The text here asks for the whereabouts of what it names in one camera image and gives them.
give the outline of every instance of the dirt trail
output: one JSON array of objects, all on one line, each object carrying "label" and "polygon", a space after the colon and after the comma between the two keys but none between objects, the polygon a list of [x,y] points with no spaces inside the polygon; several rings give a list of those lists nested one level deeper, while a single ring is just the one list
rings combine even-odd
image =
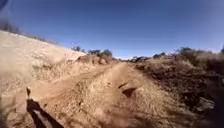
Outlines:
[{"label": "dirt trail", "polygon": [[[26,112],[25,91],[16,97],[22,98],[11,109],[9,127],[35,127]],[[181,110],[170,94],[127,63],[98,67],[31,88],[31,98],[66,128],[189,127],[192,121],[191,113]],[[178,117],[174,114],[178,112],[185,115]],[[46,127],[52,125],[39,117]]]}]

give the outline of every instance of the sky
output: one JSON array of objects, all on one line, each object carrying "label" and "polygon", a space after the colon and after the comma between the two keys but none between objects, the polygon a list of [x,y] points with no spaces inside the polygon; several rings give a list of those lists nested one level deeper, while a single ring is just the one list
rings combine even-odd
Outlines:
[{"label": "sky", "polygon": [[60,46],[120,58],[224,44],[223,0],[9,0],[0,15]]}]

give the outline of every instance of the rock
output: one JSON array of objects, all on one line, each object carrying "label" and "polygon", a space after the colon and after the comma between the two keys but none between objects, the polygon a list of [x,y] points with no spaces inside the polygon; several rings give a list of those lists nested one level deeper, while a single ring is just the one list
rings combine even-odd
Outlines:
[{"label": "rock", "polygon": [[213,109],[215,107],[215,103],[212,100],[205,99],[200,97],[199,103],[196,106],[196,110],[199,112],[203,112],[205,110]]}]

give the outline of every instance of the shrub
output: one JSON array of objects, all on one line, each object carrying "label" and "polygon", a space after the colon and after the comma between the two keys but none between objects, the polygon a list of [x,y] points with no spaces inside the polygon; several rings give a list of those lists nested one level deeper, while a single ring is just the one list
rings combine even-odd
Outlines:
[{"label": "shrub", "polygon": [[57,44],[54,41],[50,41],[50,40],[48,40],[44,37],[40,37],[40,36],[34,36],[34,35],[29,35],[29,34],[24,34],[24,36],[35,39],[35,40],[39,40],[39,41],[42,41],[42,42],[50,43],[50,44]]},{"label": "shrub", "polygon": [[77,51],[77,52],[81,51],[81,48],[79,46],[75,46],[75,47],[73,47],[71,49],[74,50],[74,51]]},{"label": "shrub", "polygon": [[88,53],[93,55],[98,55],[100,54],[100,50],[89,50]]},{"label": "shrub", "polygon": [[106,55],[106,56],[113,56],[112,52],[108,49],[104,50],[101,54]]},{"label": "shrub", "polygon": [[19,28],[11,24],[9,21],[0,19],[0,30],[19,34]]},{"label": "shrub", "polygon": [[162,52],[162,53],[160,53],[160,54],[155,54],[155,55],[153,56],[153,58],[154,58],[154,59],[158,59],[158,58],[161,58],[161,57],[163,57],[163,56],[166,56],[166,53],[165,53],[165,52]]},{"label": "shrub", "polygon": [[189,47],[182,47],[180,50],[177,50],[177,52],[178,55],[176,56],[177,57],[176,59],[189,61],[192,65],[198,66],[199,60],[197,59],[197,55],[201,51],[197,51]]}]

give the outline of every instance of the dirt embankment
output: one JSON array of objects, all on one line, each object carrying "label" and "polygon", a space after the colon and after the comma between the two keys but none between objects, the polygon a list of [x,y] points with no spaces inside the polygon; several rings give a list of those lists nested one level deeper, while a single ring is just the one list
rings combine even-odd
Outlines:
[{"label": "dirt embankment", "polygon": [[85,55],[25,36],[0,31],[0,93],[34,85],[36,68],[50,68]]}]

